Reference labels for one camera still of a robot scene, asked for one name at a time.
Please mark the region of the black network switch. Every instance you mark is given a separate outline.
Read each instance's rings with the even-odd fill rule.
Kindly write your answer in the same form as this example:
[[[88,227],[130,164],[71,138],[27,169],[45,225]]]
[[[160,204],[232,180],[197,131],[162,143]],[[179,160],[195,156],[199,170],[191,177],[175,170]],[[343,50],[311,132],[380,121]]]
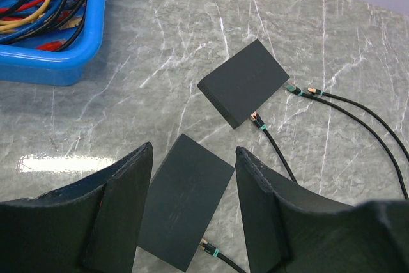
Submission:
[[[137,245],[186,272],[234,170],[180,135],[151,181]]]
[[[236,129],[288,80],[283,67],[255,40],[202,78],[197,87]]]

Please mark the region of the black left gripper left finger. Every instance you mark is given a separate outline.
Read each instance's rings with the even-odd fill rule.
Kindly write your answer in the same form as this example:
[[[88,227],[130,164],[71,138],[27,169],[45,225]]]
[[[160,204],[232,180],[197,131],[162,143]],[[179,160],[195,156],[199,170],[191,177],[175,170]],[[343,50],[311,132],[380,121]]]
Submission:
[[[131,272],[153,147],[37,198],[1,203],[2,272]]]

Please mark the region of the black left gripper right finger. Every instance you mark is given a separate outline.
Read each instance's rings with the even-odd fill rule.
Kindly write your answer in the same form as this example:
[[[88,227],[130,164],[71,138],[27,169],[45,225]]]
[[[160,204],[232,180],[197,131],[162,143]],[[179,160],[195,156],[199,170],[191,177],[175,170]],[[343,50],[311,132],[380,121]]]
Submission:
[[[408,202],[351,206],[311,192],[236,149],[251,272],[407,272]]]

